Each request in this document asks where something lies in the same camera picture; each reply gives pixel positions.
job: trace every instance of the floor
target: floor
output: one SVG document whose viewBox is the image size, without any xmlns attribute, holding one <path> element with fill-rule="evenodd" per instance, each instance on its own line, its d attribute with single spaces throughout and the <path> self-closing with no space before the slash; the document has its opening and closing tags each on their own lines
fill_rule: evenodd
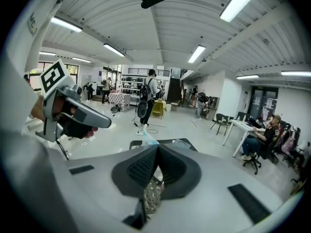
<svg viewBox="0 0 311 233">
<path fill-rule="evenodd" d="M 100 102 L 90 101 L 85 102 L 85 104 L 91 105 L 96 111 L 111 117 L 112 126 L 110 129 L 99 129 L 89 139 L 74 138 L 68 140 L 66 136 L 61 137 L 60 142 L 64 149 L 68 151 L 70 159 L 89 158 L 127 151 L 131 141 L 142 140 L 142 136 L 137 135 L 139 128 L 133 122 L 135 117 L 134 107 L 130 106 L 127 109 L 126 106 L 124 112 L 114 115 L 110 112 L 110 106 L 107 103 L 101 105 Z M 281 160 L 281 156 L 279 156 L 280 161 L 277 165 L 272 164 L 269 160 L 260 158 L 259 161 L 262 163 L 262 167 L 257 175 L 254 174 L 254 168 L 251 165 L 242 166 L 243 161 L 241 160 L 240 153 L 237 153 L 235 158 L 232 157 L 243 135 L 240 129 L 233 128 L 226 145 L 223 146 L 225 128 L 221 127 L 218 135 L 216 135 L 218 128 L 215 126 L 213 129 L 210 129 L 213 122 L 205 119 L 202 121 L 196 119 L 195 110 L 193 115 L 183 112 L 165 113 L 162 120 L 151 116 L 149 124 L 148 129 L 158 131 L 156 134 L 151 134 L 155 139 L 187 138 L 199 152 L 226 159 L 229 163 L 241 168 L 270 188 L 283 201 L 290 197 L 290 191 L 293 188 L 290 180 L 292 178 L 297 179 L 298 175 L 292 168 L 288 168 L 287 164 Z M 29 128 L 31 133 L 40 131 L 43 129 L 43 123 L 37 121 Z M 49 146 L 59 150 L 56 143 L 49 143 Z"/>
</svg>

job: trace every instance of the jeans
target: jeans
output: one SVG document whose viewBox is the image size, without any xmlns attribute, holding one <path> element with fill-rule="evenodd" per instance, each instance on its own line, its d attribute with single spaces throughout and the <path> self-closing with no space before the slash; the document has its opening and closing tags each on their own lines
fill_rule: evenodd
<svg viewBox="0 0 311 233">
<path fill-rule="evenodd" d="M 93 92 L 87 92 L 87 100 L 93 99 Z"/>
<path fill-rule="evenodd" d="M 201 118 L 202 108 L 203 108 L 203 103 L 198 100 L 198 109 L 196 111 L 197 118 Z"/>
<path fill-rule="evenodd" d="M 147 124 L 148 123 L 148 120 L 149 120 L 149 117 L 151 115 L 153 107 L 154 107 L 154 101 L 153 100 L 149 100 L 148 101 L 148 109 L 147 109 L 146 115 L 143 118 L 140 119 L 140 123 L 142 123 L 142 124 Z"/>
<path fill-rule="evenodd" d="M 253 136 L 248 136 L 242 144 L 243 152 L 246 156 L 249 156 L 250 152 L 257 152 L 260 144 L 257 139 Z"/>
<path fill-rule="evenodd" d="M 107 99 L 108 99 L 108 102 L 109 102 L 109 93 L 110 93 L 110 90 L 104 90 L 103 91 L 102 103 L 104 103 L 104 99 L 105 99 L 106 95 L 107 95 Z"/>
</svg>

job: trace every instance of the white ceiling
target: white ceiling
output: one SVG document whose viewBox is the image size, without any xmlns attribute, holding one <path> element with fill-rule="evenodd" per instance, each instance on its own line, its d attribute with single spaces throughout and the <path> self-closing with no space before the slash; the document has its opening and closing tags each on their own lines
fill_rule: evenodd
<svg viewBox="0 0 311 233">
<path fill-rule="evenodd" d="M 310 87 L 311 79 L 279 74 L 311 69 L 310 38 L 286 0 L 252 0 L 231 23 L 219 18 L 228 1 L 166 0 L 144 10 L 141 0 L 64 0 L 57 16 L 83 31 L 51 24 L 43 49 L 101 65 L 159 64 L 194 70 L 188 79 L 228 70 L 236 75 L 259 73 L 260 84 Z M 105 49 L 106 42 L 126 57 Z M 207 49 L 188 64 L 198 45 Z"/>
</svg>

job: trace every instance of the fluorescent light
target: fluorescent light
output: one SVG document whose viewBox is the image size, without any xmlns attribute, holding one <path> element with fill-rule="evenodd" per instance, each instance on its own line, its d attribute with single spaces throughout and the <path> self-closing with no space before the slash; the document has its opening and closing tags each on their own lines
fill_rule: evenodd
<svg viewBox="0 0 311 233">
<path fill-rule="evenodd" d="M 119 56 L 124 57 L 125 55 L 123 53 L 121 53 L 120 51 L 116 50 L 114 47 L 110 46 L 109 44 L 105 43 L 104 47 L 109 49 L 110 51 L 113 51 L 114 53 L 116 53 Z"/>
<path fill-rule="evenodd" d="M 281 72 L 283 76 L 304 76 L 311 77 L 311 71 L 283 71 Z"/>
<path fill-rule="evenodd" d="M 40 52 L 40 54 L 51 55 L 51 56 L 55 56 L 56 55 L 56 53 L 54 53 L 54 52 Z"/>
<path fill-rule="evenodd" d="M 231 22 L 249 2 L 250 0 L 231 0 L 220 14 L 220 19 Z"/>
<path fill-rule="evenodd" d="M 247 79 L 258 79 L 258 75 L 246 75 L 246 76 L 239 76 L 236 77 L 238 80 L 247 80 Z"/>
<path fill-rule="evenodd" d="M 82 31 L 82 28 L 75 26 L 75 25 L 71 24 L 70 22 L 67 22 L 67 21 L 60 19 L 60 18 L 57 18 L 57 17 L 53 17 L 51 22 L 55 23 L 57 25 L 63 26 L 65 28 L 68 28 L 70 30 L 76 31 L 78 33 Z"/>
<path fill-rule="evenodd" d="M 189 63 L 195 62 L 195 60 L 200 56 L 200 54 L 205 50 L 204 46 L 199 45 L 196 51 L 193 53 L 192 57 L 189 59 Z"/>
<path fill-rule="evenodd" d="M 83 61 L 83 62 L 86 62 L 86 63 L 91 63 L 89 60 L 79 59 L 79 58 L 76 58 L 76 57 L 73 57 L 72 59 L 73 60 Z"/>
</svg>

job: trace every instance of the backpack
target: backpack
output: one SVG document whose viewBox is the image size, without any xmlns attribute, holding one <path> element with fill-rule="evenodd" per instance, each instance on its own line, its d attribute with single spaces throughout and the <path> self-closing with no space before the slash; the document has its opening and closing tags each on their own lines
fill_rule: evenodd
<svg viewBox="0 0 311 233">
<path fill-rule="evenodd" d="M 142 88 L 140 89 L 140 100 L 149 101 L 152 99 L 152 93 L 151 93 L 151 89 L 149 87 L 151 80 L 152 79 L 149 80 L 147 85 L 146 85 L 146 80 L 145 80 Z"/>
</svg>

